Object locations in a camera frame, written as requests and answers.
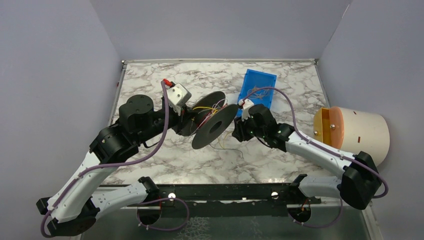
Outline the grey perforated cable spool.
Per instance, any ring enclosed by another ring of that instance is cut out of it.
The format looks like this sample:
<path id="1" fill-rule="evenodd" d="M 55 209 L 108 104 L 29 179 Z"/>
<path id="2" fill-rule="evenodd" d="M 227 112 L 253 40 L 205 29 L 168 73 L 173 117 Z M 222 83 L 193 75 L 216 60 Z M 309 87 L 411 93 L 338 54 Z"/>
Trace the grey perforated cable spool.
<path id="1" fill-rule="evenodd" d="M 196 130 L 190 135 L 194 136 L 191 146 L 195 150 L 217 139 L 233 122 L 239 110 L 237 104 L 227 103 L 226 95 L 222 91 L 214 91 L 188 108 L 198 111 L 194 119 Z"/>

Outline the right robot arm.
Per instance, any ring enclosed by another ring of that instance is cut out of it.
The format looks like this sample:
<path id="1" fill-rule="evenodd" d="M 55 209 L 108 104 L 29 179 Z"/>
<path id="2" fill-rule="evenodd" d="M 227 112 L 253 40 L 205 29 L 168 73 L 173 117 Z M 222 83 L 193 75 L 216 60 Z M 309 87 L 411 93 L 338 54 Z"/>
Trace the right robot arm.
<path id="1" fill-rule="evenodd" d="M 364 210 L 376 198 L 380 186 L 386 185 L 368 153 L 354 154 L 314 140 L 290 124 L 278 123 L 263 104 L 251 106 L 247 113 L 247 117 L 234 119 L 232 136 L 239 142 L 259 139 L 269 148 L 301 156 L 333 174 L 301 177 L 298 189 L 305 197 L 342 199 L 351 207 Z"/>

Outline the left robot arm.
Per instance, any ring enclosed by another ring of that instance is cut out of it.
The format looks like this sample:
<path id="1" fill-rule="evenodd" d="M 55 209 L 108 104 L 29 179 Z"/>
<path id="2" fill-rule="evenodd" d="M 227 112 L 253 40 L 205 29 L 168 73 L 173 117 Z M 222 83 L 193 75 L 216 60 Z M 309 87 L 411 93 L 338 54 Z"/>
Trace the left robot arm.
<path id="1" fill-rule="evenodd" d="M 37 201 L 43 215 L 40 226 L 45 238 L 73 237 L 91 228 L 101 217 L 134 204 L 159 205 L 159 188 L 150 177 L 117 190 L 95 194 L 101 183 L 120 167 L 137 164 L 133 160 L 139 148 L 159 136 L 151 152 L 139 159 L 153 157 L 165 141 L 167 131 L 177 134 L 188 125 L 194 110 L 186 99 L 164 93 L 161 108 L 154 110 L 153 100 L 143 94 L 130 97 L 118 109 L 117 121 L 102 129 L 89 146 L 78 169 L 53 196 Z"/>

